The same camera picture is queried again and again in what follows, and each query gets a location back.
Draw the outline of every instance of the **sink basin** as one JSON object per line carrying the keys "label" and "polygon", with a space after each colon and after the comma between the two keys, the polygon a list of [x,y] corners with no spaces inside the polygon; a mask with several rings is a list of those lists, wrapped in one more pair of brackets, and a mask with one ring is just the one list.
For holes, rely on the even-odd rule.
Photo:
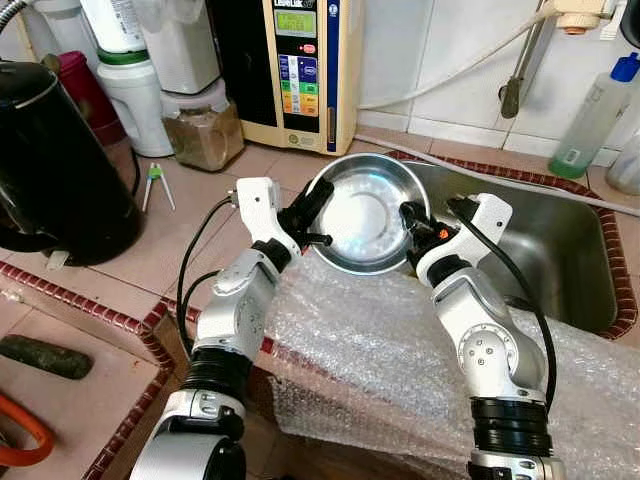
{"label": "sink basin", "polygon": [[[602,332],[616,320],[616,294],[605,239],[595,211],[584,204],[516,190],[409,161],[423,183],[431,212],[455,222],[445,201],[455,195],[492,193],[513,207],[500,247],[520,267],[547,316],[590,332]],[[524,294],[493,254],[478,267],[512,300]]]}

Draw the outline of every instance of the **red tile edge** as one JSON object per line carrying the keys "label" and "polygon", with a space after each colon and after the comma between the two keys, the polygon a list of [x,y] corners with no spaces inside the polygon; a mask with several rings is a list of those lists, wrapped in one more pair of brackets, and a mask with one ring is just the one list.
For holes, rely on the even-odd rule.
{"label": "red tile edge", "polygon": [[[387,153],[390,157],[397,160],[412,160],[417,162],[425,162],[423,159],[414,157],[397,150]],[[565,180],[563,178],[554,177],[552,175],[543,175],[539,173],[525,172],[512,168],[498,167],[495,165],[487,165],[484,163],[469,162],[455,158],[433,155],[436,158],[452,163],[468,170],[479,173],[485,173],[496,177],[504,177],[511,180],[518,180],[528,183],[536,183],[548,187],[561,188],[577,195],[584,197],[598,198],[600,197],[579,183]],[[592,207],[600,218],[600,225],[604,235],[605,246],[607,248],[607,257],[609,267],[611,269],[611,277],[613,279],[614,290],[616,294],[616,303],[618,306],[618,316],[613,324],[602,332],[598,332],[601,337],[609,340],[615,340],[628,333],[638,320],[638,306],[636,304],[633,290],[631,289],[631,278],[627,271],[627,264],[620,248],[620,234],[618,233],[618,224],[614,212],[601,207]]]}
{"label": "red tile edge", "polygon": [[56,298],[73,308],[82,310],[109,325],[136,335],[158,361],[159,370],[155,378],[147,385],[147,388],[142,395],[140,395],[125,419],[120,423],[109,442],[107,442],[82,477],[83,480],[97,480],[102,476],[118,451],[125,444],[129,435],[142,418],[142,415],[156,399],[158,393],[169,379],[171,372],[173,372],[173,359],[153,333],[154,328],[167,311],[167,304],[162,301],[158,302],[144,319],[137,320],[37,277],[36,275],[9,265],[8,263],[0,262],[0,274],[18,283],[34,288],[45,295]]}

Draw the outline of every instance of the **stainless steel bowl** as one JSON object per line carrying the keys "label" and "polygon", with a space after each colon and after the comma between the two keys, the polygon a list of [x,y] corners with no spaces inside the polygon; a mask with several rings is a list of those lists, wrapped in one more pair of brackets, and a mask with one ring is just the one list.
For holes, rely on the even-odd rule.
{"label": "stainless steel bowl", "polygon": [[334,184],[333,195],[311,226],[331,235],[328,246],[314,249],[329,264],[357,275],[377,275],[401,266],[410,238],[402,225],[400,205],[429,200],[415,174],[401,162],[379,153],[347,155],[327,165],[313,180]]}

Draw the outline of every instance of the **plastic container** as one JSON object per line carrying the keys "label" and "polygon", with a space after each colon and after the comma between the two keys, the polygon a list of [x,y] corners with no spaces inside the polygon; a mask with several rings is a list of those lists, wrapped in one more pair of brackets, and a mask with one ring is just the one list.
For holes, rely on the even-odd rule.
{"label": "plastic container", "polygon": [[60,51],[82,52],[87,58],[89,68],[95,72],[98,68],[97,44],[82,12],[80,0],[36,0],[33,2],[33,8],[44,17],[60,46]]}
{"label": "plastic container", "polygon": [[622,57],[611,74],[598,75],[553,155],[549,170],[565,178],[584,175],[616,121],[631,103],[632,80],[640,69],[637,57],[637,53]]}
{"label": "plastic container", "polygon": [[204,0],[133,0],[162,90],[195,94],[220,76]]}
{"label": "plastic container", "polygon": [[111,145],[124,139],[127,134],[111,102],[89,70],[84,54],[67,52],[58,58],[58,78],[80,111],[86,115],[87,123],[98,141],[102,145]]}
{"label": "plastic container", "polygon": [[238,111],[227,101],[222,79],[199,95],[162,92],[161,98],[178,162],[213,172],[243,149]]}
{"label": "plastic container", "polygon": [[144,50],[132,0],[80,0],[100,48],[111,53]]}
{"label": "plastic container", "polygon": [[160,84],[147,51],[110,54],[98,50],[98,56],[98,78],[133,149],[146,157],[172,155],[173,148],[162,124]]}
{"label": "plastic container", "polygon": [[607,183],[627,195],[640,195],[640,130],[607,172]]}

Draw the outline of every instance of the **white hose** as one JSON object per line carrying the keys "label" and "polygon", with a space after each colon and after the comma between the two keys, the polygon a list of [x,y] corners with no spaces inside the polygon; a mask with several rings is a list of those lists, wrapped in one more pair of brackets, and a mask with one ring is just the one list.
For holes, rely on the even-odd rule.
{"label": "white hose", "polygon": [[452,172],[461,173],[462,175],[467,175],[469,177],[477,178],[478,180],[483,180],[485,182],[494,183],[496,185],[502,185],[503,187],[515,188],[516,190],[524,190],[527,192],[540,193],[542,195],[548,195],[550,197],[563,198],[565,200],[574,200],[576,202],[586,203],[587,205],[591,205],[592,207],[606,208],[608,210],[614,210],[616,212],[624,213],[632,217],[640,218],[640,209],[637,209],[637,208],[631,208],[631,207],[626,207],[624,205],[618,205],[616,203],[605,202],[604,200],[599,200],[597,198],[583,197],[582,195],[570,193],[570,192],[567,192],[566,190],[560,190],[560,189],[556,190],[548,187],[533,185],[530,183],[513,182],[510,180],[505,180],[500,177],[494,177],[492,175],[486,175],[484,173],[474,172],[472,170],[467,170],[466,168],[453,165],[449,162],[445,162],[444,160],[440,160],[439,158],[432,157],[431,155],[427,155],[426,153],[417,152],[415,150],[411,150],[410,148],[404,147],[402,145],[396,145],[395,143],[385,142],[384,140],[379,140],[377,138],[369,137],[367,135],[357,134],[355,138],[356,140],[360,140],[361,142],[372,143],[374,145],[390,148],[392,150],[399,150],[408,155],[412,155],[414,157],[425,160],[426,162],[432,163],[434,165],[438,165],[439,167],[442,167],[442,168],[446,168],[447,170],[451,170]]}
{"label": "white hose", "polygon": [[457,77],[458,75],[461,75],[461,74],[471,70],[473,67],[475,67],[479,63],[483,62],[484,60],[489,58],[491,55],[496,53],[497,51],[499,51],[502,48],[504,48],[505,46],[509,45],[516,38],[518,38],[520,35],[522,35],[527,30],[529,30],[531,27],[533,27],[536,23],[543,21],[547,17],[550,17],[552,15],[557,14],[558,12],[552,6],[552,3],[553,2],[546,2],[545,4],[543,4],[542,8],[540,8],[540,10],[538,10],[535,13],[535,15],[533,15],[533,17],[531,17],[524,24],[522,24],[517,29],[515,29],[512,33],[510,33],[507,36],[507,38],[505,38],[504,40],[502,40],[500,43],[498,43],[497,45],[495,45],[493,47],[490,47],[490,48],[487,48],[485,50],[482,50],[481,52],[478,52],[477,55],[475,55],[474,57],[469,59],[462,66],[459,66],[459,67],[455,68],[454,70],[448,72],[447,74],[442,75],[442,76],[436,78],[435,80],[433,80],[431,82],[428,82],[425,85],[422,85],[422,86],[416,88],[414,91],[406,93],[406,94],[404,94],[404,95],[402,95],[400,97],[389,97],[389,98],[385,98],[385,99],[375,100],[375,101],[372,101],[372,102],[368,102],[368,103],[362,104],[362,105],[358,106],[358,108],[361,109],[361,110],[371,110],[371,109],[374,109],[374,108],[381,108],[381,107],[386,107],[388,105],[393,105],[394,103],[399,103],[399,102],[404,102],[404,101],[407,101],[407,100],[412,100],[412,99],[414,99],[416,97],[424,95],[425,93],[427,93],[427,92],[429,92],[429,91],[431,91],[431,90],[433,90],[433,89],[435,89],[435,88],[447,83],[448,81],[450,81],[451,79]]}

